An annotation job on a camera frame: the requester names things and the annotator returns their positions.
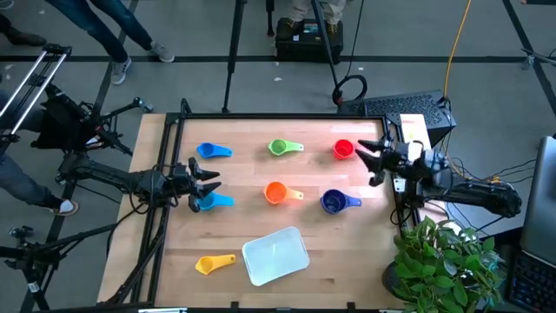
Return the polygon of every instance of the floor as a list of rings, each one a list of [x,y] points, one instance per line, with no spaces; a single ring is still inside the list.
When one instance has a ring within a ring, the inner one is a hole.
[[[177,111],[186,97],[195,112],[219,112],[223,103],[233,18],[230,0],[140,0],[124,1],[151,36],[168,45],[178,56],[173,64],[149,62],[137,44],[125,38],[124,46],[134,57],[126,82],[106,84],[108,57],[102,46],[79,30],[44,1],[16,0],[13,8],[2,11],[21,30],[46,37],[52,43],[74,47],[73,57],[64,63],[55,83],[77,102],[97,102],[103,110],[113,110],[134,97],[154,104],[155,112]],[[354,0],[344,12],[346,49],[351,51],[361,0]],[[441,89],[445,61],[449,55],[464,1],[376,0],[365,3],[361,31],[355,49],[359,60],[352,72],[364,75],[368,97],[387,96],[422,90]],[[287,14],[288,1],[277,1],[275,17]],[[518,0],[475,1],[462,33],[449,84],[449,96],[458,127],[450,142],[450,155],[459,157],[476,176],[487,176],[505,167],[536,156],[542,136],[554,133],[556,97],[550,83],[556,83],[556,69],[540,64],[534,69],[520,67],[521,47],[533,47],[547,54],[556,48],[554,15],[556,6],[522,5]],[[99,16],[115,34],[119,27],[104,14]],[[273,40],[266,37],[266,15],[262,0],[251,0],[245,8],[239,54],[247,56],[237,64],[230,109],[233,112],[334,112],[330,99],[332,78],[326,64],[256,62],[257,56],[271,56]],[[3,90],[13,90],[23,78],[38,49],[11,46],[0,38],[0,70]],[[348,64],[336,67],[340,76]],[[357,92],[347,86],[345,98]],[[133,146],[142,112],[131,111],[120,119],[122,139]],[[29,147],[32,134],[10,146],[8,153],[39,183],[61,194],[54,181],[62,153]],[[101,163],[126,170],[130,157],[117,151],[91,153]],[[519,173],[519,180],[532,173]],[[515,187],[526,203],[531,180]],[[94,182],[84,186],[117,200],[118,190]],[[60,237],[99,227],[116,220],[118,205],[77,189],[73,198],[81,204],[79,214],[67,218]],[[29,225],[34,240],[43,241],[53,217],[46,210],[30,207],[0,190],[0,232]],[[475,226],[495,218],[485,210],[460,206]],[[455,217],[462,216],[455,211]],[[502,220],[487,232],[519,227],[523,212]],[[1,245],[13,246],[13,238],[0,236]],[[81,243],[62,261],[54,275],[47,298],[52,308],[92,305],[96,301],[105,263],[106,236]],[[20,310],[26,284],[19,271],[0,266],[0,303],[5,312]]]

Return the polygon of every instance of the person's leg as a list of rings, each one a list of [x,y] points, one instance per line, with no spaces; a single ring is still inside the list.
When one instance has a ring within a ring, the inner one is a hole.
[[[158,55],[165,63],[174,62],[174,55],[163,45],[152,40],[149,33],[141,26],[136,17],[131,13],[121,0],[90,0],[99,10],[106,13],[122,27],[131,40],[143,49]]]
[[[301,22],[312,9],[311,0],[292,0],[289,19],[294,22]]]
[[[58,215],[71,215],[79,209],[77,203],[60,199],[52,195],[48,188],[36,183],[6,154],[0,156],[0,188],[15,199],[50,209]]]
[[[281,40],[290,39],[302,26],[302,21],[311,11],[311,0],[292,0],[292,7],[288,20],[281,24],[276,30],[276,38]]]
[[[0,33],[3,33],[10,43],[14,45],[41,47],[46,44],[46,39],[38,35],[22,33],[13,28],[8,17],[5,17],[3,14],[0,14]]]
[[[104,47],[114,62],[125,63],[128,60],[128,53],[123,48],[122,43],[112,34],[95,12],[90,9],[87,1],[46,0],[46,2],[57,8],[79,28],[86,30],[89,35]]]
[[[328,0],[328,2],[324,4],[324,17],[326,19],[328,39],[332,47],[340,44],[338,22],[341,20],[345,6],[346,0]]]
[[[0,32],[6,33],[11,27],[11,22],[8,17],[5,17],[3,14],[0,14]]]
[[[327,23],[336,25],[340,22],[345,7],[346,0],[328,0],[324,4],[324,16]]]

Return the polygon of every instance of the computer monitor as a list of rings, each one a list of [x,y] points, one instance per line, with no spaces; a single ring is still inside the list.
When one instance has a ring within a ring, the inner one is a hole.
[[[528,255],[556,266],[556,140],[552,137],[540,141],[520,244]]]

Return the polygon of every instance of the green measuring cup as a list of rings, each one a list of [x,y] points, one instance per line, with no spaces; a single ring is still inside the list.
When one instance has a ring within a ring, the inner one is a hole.
[[[286,152],[303,151],[303,145],[300,143],[292,143],[288,140],[275,139],[268,145],[268,149],[275,156],[281,156]]]

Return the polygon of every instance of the wooden table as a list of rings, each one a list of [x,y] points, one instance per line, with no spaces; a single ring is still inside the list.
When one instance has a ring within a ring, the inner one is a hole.
[[[404,117],[404,134],[428,142],[422,116]],[[147,170],[156,163],[164,115],[143,116],[130,170]],[[389,222],[394,209],[390,182],[368,186],[370,174],[353,157],[336,161],[332,144],[341,138],[378,140],[376,120],[186,120],[179,160],[195,157],[202,168],[221,172],[217,192],[232,196],[234,207],[193,213],[187,198],[169,217],[156,306],[222,307],[238,301],[242,308],[396,309],[401,301],[381,286],[381,274],[393,261],[398,232]],[[268,143],[276,138],[303,143],[305,151],[275,157]],[[195,151],[202,142],[222,144],[234,156],[203,160]],[[266,184],[280,181],[302,191],[303,201],[270,205],[262,193]],[[361,208],[337,216],[326,213],[319,197],[335,188],[362,199]],[[119,216],[130,211],[124,198]],[[443,212],[429,212],[444,219]],[[133,215],[114,235],[98,300],[112,296],[136,264],[144,217]],[[288,226],[297,227],[310,265],[261,287],[248,278],[242,245]],[[195,270],[201,256],[236,254],[234,265],[204,276]],[[145,271],[145,279],[150,269]]]

